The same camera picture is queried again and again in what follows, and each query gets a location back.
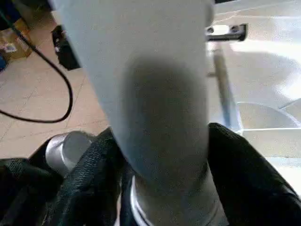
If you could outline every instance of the black bag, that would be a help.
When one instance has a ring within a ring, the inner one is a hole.
[[[64,66],[68,71],[80,67],[68,40],[63,34],[61,25],[57,26],[52,31],[52,41],[55,47],[55,53],[62,66]]]

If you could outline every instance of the gloved hand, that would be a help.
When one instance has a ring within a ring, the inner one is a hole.
[[[298,195],[243,137],[211,123],[208,161],[231,226],[301,225]]]
[[[123,165],[121,151],[110,129],[106,129],[64,180],[46,225],[113,225]]]

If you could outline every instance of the floor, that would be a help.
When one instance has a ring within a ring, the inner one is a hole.
[[[37,24],[31,32],[33,41],[59,65],[50,33],[55,22],[45,15]],[[98,134],[108,126],[84,70],[60,68],[73,88],[71,115],[57,124],[33,124],[0,115],[0,158],[29,157],[47,138],[56,134],[71,130]],[[10,62],[0,72],[0,109],[22,117],[54,119],[61,117],[67,106],[68,93],[63,80],[34,53],[28,58]]]

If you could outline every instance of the white cylindrical pipe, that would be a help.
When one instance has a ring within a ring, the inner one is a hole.
[[[146,217],[155,225],[217,225],[222,210],[206,164],[204,28],[212,2],[54,2],[137,173]]]

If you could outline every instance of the black cable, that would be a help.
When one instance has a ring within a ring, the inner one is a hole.
[[[35,123],[58,123],[61,121],[64,121],[65,119],[68,118],[68,116],[71,113],[72,110],[72,105],[73,105],[73,93],[72,93],[72,87],[70,82],[68,81],[66,75],[64,75],[64,73],[54,64],[52,63],[47,57],[45,57],[39,50],[37,50],[35,48],[34,45],[32,45],[22,34],[21,32],[16,29],[16,27],[9,21],[6,19],[4,13],[2,12],[2,10],[0,9],[0,17],[2,17],[3,20],[5,20],[5,22],[9,25],[9,27],[11,29],[13,29],[13,31],[17,34],[17,36],[19,36],[19,38],[25,42],[36,54],[38,54],[43,60],[45,60],[61,77],[62,79],[65,81],[67,88],[68,88],[68,92],[69,92],[69,106],[67,109],[67,112],[65,113],[65,115],[59,119],[55,119],[55,120],[42,120],[42,119],[28,119],[28,118],[23,118],[23,117],[19,117],[17,115],[13,115],[11,113],[7,113],[3,110],[0,110],[0,114],[6,115],[7,117],[16,119],[16,120],[21,120],[21,121],[28,121],[28,122],[35,122]]]

